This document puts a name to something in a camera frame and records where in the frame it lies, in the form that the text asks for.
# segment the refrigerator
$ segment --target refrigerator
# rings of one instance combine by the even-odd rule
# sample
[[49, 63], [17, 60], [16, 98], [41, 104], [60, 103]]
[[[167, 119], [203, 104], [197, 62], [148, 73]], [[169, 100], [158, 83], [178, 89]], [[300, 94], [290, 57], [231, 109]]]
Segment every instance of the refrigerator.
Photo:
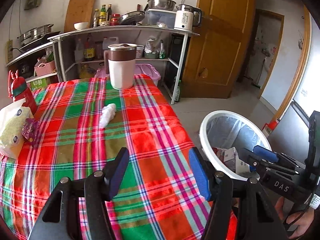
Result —
[[305, 72], [289, 108], [268, 137], [273, 151], [283, 152], [301, 163], [308, 156], [309, 117], [314, 110], [320, 112], [320, 30], [310, 18], [311, 45]]

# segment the trash can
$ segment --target trash can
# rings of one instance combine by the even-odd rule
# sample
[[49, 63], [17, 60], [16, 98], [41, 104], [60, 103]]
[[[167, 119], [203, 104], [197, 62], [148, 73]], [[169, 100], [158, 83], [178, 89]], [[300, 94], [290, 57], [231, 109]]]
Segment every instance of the trash can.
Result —
[[248, 178], [235, 174], [227, 168], [214, 153], [212, 147], [236, 150], [253, 150], [260, 145], [271, 150], [267, 138], [260, 129], [245, 117], [230, 111], [214, 111], [208, 114], [200, 126], [200, 141], [205, 155], [218, 171], [223, 171], [232, 179], [247, 181]]

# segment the power outlet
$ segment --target power outlet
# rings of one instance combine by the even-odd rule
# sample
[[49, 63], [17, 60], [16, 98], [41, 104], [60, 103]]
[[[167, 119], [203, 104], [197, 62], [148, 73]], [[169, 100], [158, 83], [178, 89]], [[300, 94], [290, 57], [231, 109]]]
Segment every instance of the power outlet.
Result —
[[12, 40], [8, 40], [5, 44], [5, 61], [6, 63], [9, 63], [11, 60], [13, 60]]

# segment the human hand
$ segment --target human hand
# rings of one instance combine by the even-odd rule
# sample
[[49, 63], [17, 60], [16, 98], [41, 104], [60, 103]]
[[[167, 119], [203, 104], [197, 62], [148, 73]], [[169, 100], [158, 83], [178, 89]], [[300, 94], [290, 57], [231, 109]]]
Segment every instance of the human hand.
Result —
[[[282, 211], [283, 203], [284, 203], [284, 197], [280, 197], [275, 205], [275, 209], [281, 220], [284, 220], [284, 214]], [[297, 212], [290, 215], [287, 218], [286, 223], [287, 224], [292, 223], [301, 213], [302, 212]], [[289, 237], [289, 239], [294, 239], [296, 237], [302, 236], [307, 231], [311, 223], [313, 222], [314, 215], [315, 215], [315, 210], [313, 208], [309, 208], [303, 214], [303, 216], [294, 223], [294, 225], [297, 225], [298, 227], [295, 230], [295, 232]]]

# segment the door panel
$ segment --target door panel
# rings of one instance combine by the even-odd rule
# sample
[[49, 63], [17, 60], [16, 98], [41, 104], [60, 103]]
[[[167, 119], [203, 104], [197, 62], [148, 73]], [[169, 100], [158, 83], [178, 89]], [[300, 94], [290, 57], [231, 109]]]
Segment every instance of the door panel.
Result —
[[195, 30], [188, 50], [183, 97], [227, 98], [244, 60], [254, 18], [254, 0], [198, 0], [209, 17]]

